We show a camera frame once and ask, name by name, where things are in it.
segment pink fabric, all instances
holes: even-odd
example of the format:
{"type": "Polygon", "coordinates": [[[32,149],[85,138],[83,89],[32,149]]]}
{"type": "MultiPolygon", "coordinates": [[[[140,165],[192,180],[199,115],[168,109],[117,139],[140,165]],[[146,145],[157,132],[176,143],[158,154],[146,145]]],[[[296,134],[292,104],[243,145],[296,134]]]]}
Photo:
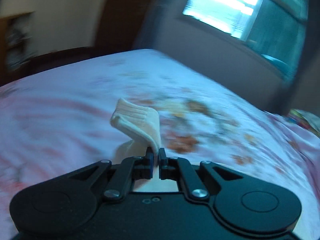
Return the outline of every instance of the pink fabric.
{"type": "Polygon", "coordinates": [[[117,100],[155,108],[168,156],[210,160],[286,187],[320,236],[319,141],[154,50],[98,57],[0,88],[0,232],[16,233],[19,190],[102,159],[120,163],[129,138],[109,119],[117,100]]]}

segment wrinkled sheet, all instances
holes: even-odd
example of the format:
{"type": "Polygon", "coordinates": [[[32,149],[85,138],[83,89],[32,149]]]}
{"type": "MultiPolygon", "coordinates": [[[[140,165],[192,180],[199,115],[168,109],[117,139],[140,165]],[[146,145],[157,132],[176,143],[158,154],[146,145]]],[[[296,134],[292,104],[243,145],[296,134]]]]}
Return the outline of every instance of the wrinkled sheet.
{"type": "Polygon", "coordinates": [[[294,192],[305,239],[318,239],[320,139],[151,49],[45,71],[0,87],[0,232],[16,229],[19,190],[101,159],[129,138],[109,119],[117,100],[155,108],[168,156],[210,160],[294,192]]]}

